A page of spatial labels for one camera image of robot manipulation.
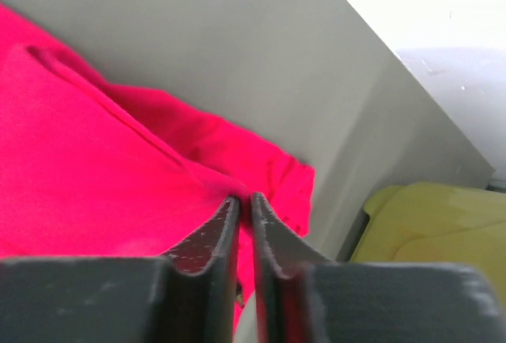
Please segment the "red t shirt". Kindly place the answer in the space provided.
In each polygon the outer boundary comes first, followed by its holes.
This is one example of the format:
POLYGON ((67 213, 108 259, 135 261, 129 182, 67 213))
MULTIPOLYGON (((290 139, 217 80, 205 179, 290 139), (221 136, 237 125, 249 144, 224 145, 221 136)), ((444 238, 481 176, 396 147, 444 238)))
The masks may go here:
POLYGON ((315 170, 159 89, 115 84, 1 8, 1 256, 154 256, 228 196, 306 236, 315 170))

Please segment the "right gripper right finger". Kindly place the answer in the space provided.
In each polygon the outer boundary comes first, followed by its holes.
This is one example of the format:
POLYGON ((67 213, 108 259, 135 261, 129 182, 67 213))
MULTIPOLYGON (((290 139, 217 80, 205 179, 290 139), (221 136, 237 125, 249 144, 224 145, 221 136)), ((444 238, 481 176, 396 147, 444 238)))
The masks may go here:
POLYGON ((261 342, 502 342, 489 282, 454 263, 339 263, 251 200, 261 342))

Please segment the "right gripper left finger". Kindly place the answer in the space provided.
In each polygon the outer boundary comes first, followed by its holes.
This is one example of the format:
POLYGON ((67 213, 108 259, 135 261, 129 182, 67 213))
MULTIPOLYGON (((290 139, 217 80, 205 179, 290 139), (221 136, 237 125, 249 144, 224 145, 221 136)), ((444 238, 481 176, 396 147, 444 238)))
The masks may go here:
POLYGON ((240 203, 150 258, 1 263, 4 342, 230 342, 240 203))

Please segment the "olive green plastic bin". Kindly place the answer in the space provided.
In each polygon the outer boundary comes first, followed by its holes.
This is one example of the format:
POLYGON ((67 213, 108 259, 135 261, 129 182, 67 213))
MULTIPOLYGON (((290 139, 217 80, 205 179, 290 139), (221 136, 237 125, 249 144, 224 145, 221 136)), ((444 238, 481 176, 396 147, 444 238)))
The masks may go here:
POLYGON ((368 223, 352 262, 390 261, 417 239, 497 226, 505 222, 505 194, 442 183, 384 187, 363 205, 368 223))

